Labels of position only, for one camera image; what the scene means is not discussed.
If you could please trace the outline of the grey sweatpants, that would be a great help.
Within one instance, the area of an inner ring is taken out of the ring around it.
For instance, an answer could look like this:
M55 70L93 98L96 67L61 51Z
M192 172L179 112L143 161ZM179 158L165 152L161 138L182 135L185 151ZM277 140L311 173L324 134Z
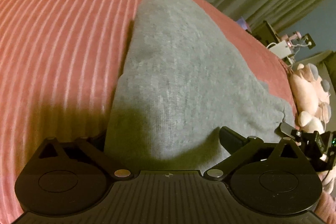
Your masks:
M192 0L143 0L118 80L104 151L134 172L199 170L228 157L227 126L276 143L292 108L273 96Z

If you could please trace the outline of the pink plush toy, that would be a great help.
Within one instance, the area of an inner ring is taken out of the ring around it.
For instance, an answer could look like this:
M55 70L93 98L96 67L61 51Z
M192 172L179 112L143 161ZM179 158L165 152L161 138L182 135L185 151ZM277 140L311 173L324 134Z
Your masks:
M289 84L298 112L305 111L327 125L331 118L330 84L321 78L318 68L311 63L298 64L291 71Z

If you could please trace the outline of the white box on nightstand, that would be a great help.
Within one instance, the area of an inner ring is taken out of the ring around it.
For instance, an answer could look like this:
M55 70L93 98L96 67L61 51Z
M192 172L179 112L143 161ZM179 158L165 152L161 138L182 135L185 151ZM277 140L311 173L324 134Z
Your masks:
M279 43L270 43L270 45L266 48L275 54L279 59L284 59L293 53L289 44L285 40Z

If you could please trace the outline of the pink ribbed bedspread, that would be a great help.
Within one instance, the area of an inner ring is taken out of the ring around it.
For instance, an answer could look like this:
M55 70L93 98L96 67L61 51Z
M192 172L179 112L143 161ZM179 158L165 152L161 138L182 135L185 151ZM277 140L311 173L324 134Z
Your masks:
M18 174L41 140L42 119L70 140L107 124L130 26L142 0L1 0L1 223L22 214ZM195 1L274 96L294 105L287 67L205 0Z

